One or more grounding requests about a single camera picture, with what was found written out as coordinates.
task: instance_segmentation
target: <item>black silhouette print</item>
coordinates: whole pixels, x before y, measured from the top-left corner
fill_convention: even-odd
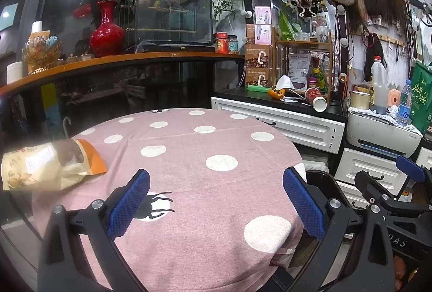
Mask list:
[[[152,207],[152,203],[156,202],[158,200],[172,202],[171,198],[158,197],[159,195],[166,194],[166,193],[172,193],[172,192],[161,192],[161,193],[157,193],[157,194],[147,195],[143,199],[143,201],[141,202],[141,205],[138,208],[137,212],[135,213],[134,218],[144,219],[144,218],[148,217],[150,220],[152,220],[154,218],[158,218],[158,217],[162,216],[166,212],[174,212],[174,210],[172,210],[172,209],[153,209],[153,207]]]

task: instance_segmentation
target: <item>beige food pouch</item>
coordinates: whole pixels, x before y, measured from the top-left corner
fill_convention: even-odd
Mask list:
[[[96,149],[85,140],[59,140],[5,153],[3,190],[59,191],[87,175],[107,171]]]

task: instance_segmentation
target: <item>glass tank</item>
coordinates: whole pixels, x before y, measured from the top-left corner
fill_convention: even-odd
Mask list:
[[[214,50],[212,0],[121,0],[119,26],[126,31],[126,52],[163,50]]]

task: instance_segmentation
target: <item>metal bolt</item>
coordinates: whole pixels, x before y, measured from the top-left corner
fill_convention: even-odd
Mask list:
[[[63,210],[63,206],[61,206],[61,205],[59,204],[58,206],[55,206],[55,207],[54,207],[53,212],[56,213],[56,214],[58,214],[58,213],[60,213],[62,210]]]
[[[372,210],[374,213],[379,213],[379,207],[378,207],[376,204],[372,204],[372,205],[371,205],[371,210]]]
[[[99,209],[104,204],[104,201],[102,199],[97,199],[96,201],[92,202],[92,208],[93,209]]]
[[[340,202],[337,199],[330,199],[330,206],[333,208],[339,208],[340,207]]]

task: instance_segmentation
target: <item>blue bottle label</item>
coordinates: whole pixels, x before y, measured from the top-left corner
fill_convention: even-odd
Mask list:
[[[397,112],[397,115],[403,119],[408,119],[410,117],[410,111],[411,108],[399,105],[399,111]]]

